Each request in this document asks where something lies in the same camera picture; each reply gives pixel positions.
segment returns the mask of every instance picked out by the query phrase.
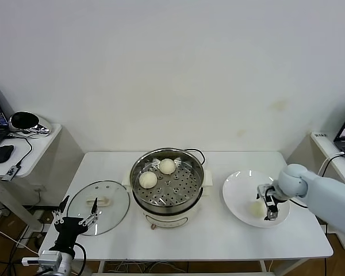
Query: white table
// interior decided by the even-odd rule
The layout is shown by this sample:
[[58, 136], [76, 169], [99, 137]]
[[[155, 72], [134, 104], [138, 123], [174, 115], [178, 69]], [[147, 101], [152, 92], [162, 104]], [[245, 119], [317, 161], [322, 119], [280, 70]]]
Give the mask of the white table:
[[[26, 177], [32, 172], [62, 128], [60, 124], [52, 124], [52, 127], [52, 132], [46, 137], [38, 139], [28, 138], [28, 142], [31, 143], [33, 149], [22, 161], [21, 169], [17, 173], [16, 178]], [[2, 145], [14, 145], [14, 151], [7, 162], [0, 164], [0, 179], [7, 173], [11, 166], [17, 164], [17, 162], [30, 150], [30, 146], [24, 139], [5, 139], [1, 142], [0, 147]], [[16, 200], [15, 196], [6, 190], [5, 187], [7, 185], [11, 185], [11, 183], [2, 182], [0, 180], [0, 202], [28, 225], [28, 229], [24, 231], [23, 235], [25, 233], [30, 235], [34, 231], [40, 231], [43, 225], [38, 219], [41, 217], [43, 211], [36, 211], [34, 215], [30, 214], [21, 203]]]
[[[72, 198], [95, 181], [122, 182], [143, 152], [89, 152], [71, 182]], [[213, 189], [200, 199], [200, 210], [186, 225], [174, 229], [151, 230], [131, 196], [123, 221], [97, 237], [79, 236], [77, 242], [88, 260], [271, 260], [292, 259], [279, 268], [283, 275], [309, 258], [333, 254], [315, 216], [291, 205], [289, 217], [281, 225], [255, 228], [237, 219], [225, 206], [221, 189], [227, 176], [237, 170], [252, 169], [276, 178], [286, 165], [279, 152], [205, 152], [204, 167], [211, 171]], [[41, 250], [53, 246], [58, 233], [51, 225]], [[75, 247], [75, 259], [83, 258]]]
[[[318, 131], [312, 132], [310, 136], [326, 158], [330, 158], [333, 156], [333, 154], [340, 152], [340, 150], [334, 144], [334, 138], [336, 136], [334, 133]], [[341, 179], [345, 182], [345, 158], [335, 158], [331, 161], [331, 165], [335, 169], [337, 174], [341, 177]], [[336, 234], [342, 247], [345, 249], [345, 234], [339, 232], [331, 225], [328, 226], [327, 232], [330, 234]]]
[[[333, 133], [318, 131], [312, 132], [310, 136], [326, 157], [331, 157], [333, 154], [340, 152], [334, 144], [335, 135]], [[331, 164], [341, 179], [345, 181], [345, 158], [335, 158]]]

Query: wooden floor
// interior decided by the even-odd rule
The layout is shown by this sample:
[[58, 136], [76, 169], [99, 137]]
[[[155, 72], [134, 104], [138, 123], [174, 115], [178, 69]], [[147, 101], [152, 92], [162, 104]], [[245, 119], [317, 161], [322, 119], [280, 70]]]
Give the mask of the wooden floor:
[[[43, 215], [43, 221], [47, 218], [52, 220], [50, 212], [45, 212]], [[13, 238], [18, 238], [21, 231], [25, 228], [25, 224], [15, 215], [11, 214], [8, 217], [2, 217], [0, 219], [0, 231]], [[342, 249], [337, 237], [335, 235], [329, 235], [330, 243], [334, 250], [334, 255], [327, 259], [327, 275], [328, 276], [345, 276], [345, 250]], [[13, 242], [0, 235], [0, 261], [7, 262], [10, 252], [13, 248]], [[29, 248], [38, 251], [34, 244], [34, 239], [29, 240]], [[34, 253], [26, 249], [17, 249], [13, 260], [20, 260], [24, 256], [35, 256]], [[279, 265], [279, 261], [274, 261], [271, 270]], [[89, 268], [94, 272], [97, 272], [98, 262], [87, 262]], [[151, 273], [182, 273], [187, 271], [189, 273], [229, 273], [229, 272], [256, 272], [260, 271], [258, 262], [175, 262], [171, 263], [175, 267], [181, 269], [177, 270], [175, 267], [171, 267], [168, 264], [158, 263], [142, 263], [138, 266], [135, 264], [128, 265], [129, 273], [149, 272]], [[0, 275], [8, 275], [7, 271], [3, 274], [6, 264], [0, 263]], [[36, 266], [22, 267], [21, 264], [15, 266], [16, 274], [12, 271], [12, 275], [16, 276], [31, 276], [35, 275], [37, 271]], [[126, 272], [126, 265], [121, 265], [120, 262], [108, 262], [105, 266], [104, 272], [118, 269], [119, 271]], [[302, 276], [324, 276], [324, 260], [315, 259], [309, 260], [302, 264], [295, 270], [291, 271], [288, 276], [302, 275]]]

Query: small white desk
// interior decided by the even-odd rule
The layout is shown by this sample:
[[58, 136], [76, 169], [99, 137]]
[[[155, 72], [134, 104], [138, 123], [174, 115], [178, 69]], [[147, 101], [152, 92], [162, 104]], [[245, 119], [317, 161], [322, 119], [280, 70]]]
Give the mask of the small white desk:
[[[333, 133], [318, 131], [312, 132], [310, 136], [326, 157], [340, 152], [334, 144], [335, 135]], [[341, 179], [345, 181], [345, 158], [336, 158], [331, 164]]]
[[[28, 138], [28, 142], [31, 143], [33, 149], [32, 152], [22, 161], [21, 169], [17, 173], [16, 177], [23, 178], [29, 175], [38, 161], [44, 155], [47, 148], [53, 142], [55, 137], [59, 134], [62, 126], [60, 124], [52, 124], [52, 132], [42, 138], [31, 139]], [[2, 178], [9, 168], [15, 164], [30, 150], [30, 146], [24, 139], [5, 139], [2, 141], [2, 145], [14, 145], [14, 151], [11, 154], [10, 159], [7, 162], [0, 164], [0, 178]], [[39, 212], [35, 215], [31, 215], [16, 199], [13, 197], [5, 187], [10, 185], [10, 182], [3, 182], [0, 180], [0, 202], [8, 207], [14, 214], [16, 214], [21, 220], [23, 220], [32, 230], [40, 231], [42, 224], [37, 220], [39, 219]]]

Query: steamed bun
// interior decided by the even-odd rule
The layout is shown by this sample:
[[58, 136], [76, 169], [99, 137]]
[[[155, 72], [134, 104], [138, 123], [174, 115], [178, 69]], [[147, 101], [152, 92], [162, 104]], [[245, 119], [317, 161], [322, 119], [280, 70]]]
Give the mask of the steamed bun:
[[146, 171], [139, 177], [139, 184], [145, 189], [153, 188], [157, 184], [157, 176], [152, 171]]
[[160, 162], [159, 169], [163, 174], [172, 174], [176, 170], [175, 162], [171, 159], [163, 159]]
[[257, 218], [264, 218], [267, 215], [267, 207], [263, 199], [258, 199], [255, 202], [253, 202], [250, 207], [250, 213]]

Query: computer mouse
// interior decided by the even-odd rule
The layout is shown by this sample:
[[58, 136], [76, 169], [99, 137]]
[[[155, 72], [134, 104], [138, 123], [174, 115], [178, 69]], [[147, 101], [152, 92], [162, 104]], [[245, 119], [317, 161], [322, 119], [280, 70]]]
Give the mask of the computer mouse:
[[10, 158], [13, 150], [13, 145], [3, 145], [2, 147], [0, 147], [0, 163], [4, 163]]

